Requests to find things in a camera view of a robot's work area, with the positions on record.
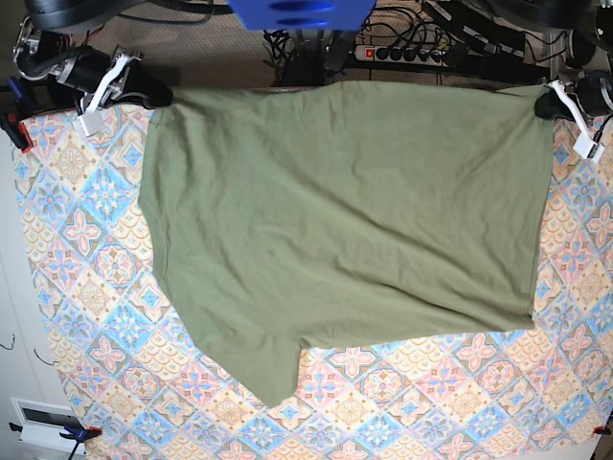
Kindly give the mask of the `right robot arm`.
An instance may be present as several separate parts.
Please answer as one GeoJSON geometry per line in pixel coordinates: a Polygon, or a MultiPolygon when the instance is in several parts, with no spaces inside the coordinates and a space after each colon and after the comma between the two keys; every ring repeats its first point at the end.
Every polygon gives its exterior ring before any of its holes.
{"type": "Polygon", "coordinates": [[[80,115],[116,104],[147,109],[168,106],[172,92],[142,65],[142,55],[118,47],[109,55],[90,44],[114,17],[154,25],[198,26],[234,11],[213,1],[154,1],[158,8],[193,14],[194,20],[153,19],[127,14],[140,1],[27,1],[27,14],[12,49],[28,81],[54,81],[72,90],[80,115]]]}

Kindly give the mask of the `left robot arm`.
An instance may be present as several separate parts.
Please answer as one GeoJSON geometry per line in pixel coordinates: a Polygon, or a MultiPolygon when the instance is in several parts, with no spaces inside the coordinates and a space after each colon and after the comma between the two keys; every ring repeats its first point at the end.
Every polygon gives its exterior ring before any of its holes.
{"type": "Polygon", "coordinates": [[[610,1],[480,1],[488,13],[525,31],[564,36],[562,49],[535,113],[544,119],[573,120],[588,130],[596,118],[612,119],[612,68],[589,66],[597,53],[612,59],[610,1]]]}

